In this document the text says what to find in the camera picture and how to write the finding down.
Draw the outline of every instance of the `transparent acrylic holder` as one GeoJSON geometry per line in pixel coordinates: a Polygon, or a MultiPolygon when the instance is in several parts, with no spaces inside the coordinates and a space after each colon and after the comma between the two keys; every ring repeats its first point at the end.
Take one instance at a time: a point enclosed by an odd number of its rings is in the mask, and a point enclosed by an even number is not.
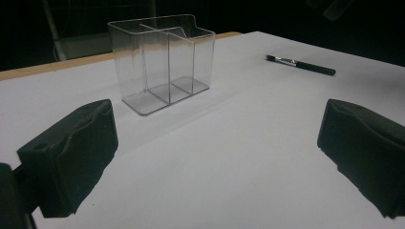
{"type": "Polygon", "coordinates": [[[215,33],[193,15],[108,24],[121,98],[140,115],[207,90],[215,33]]]}

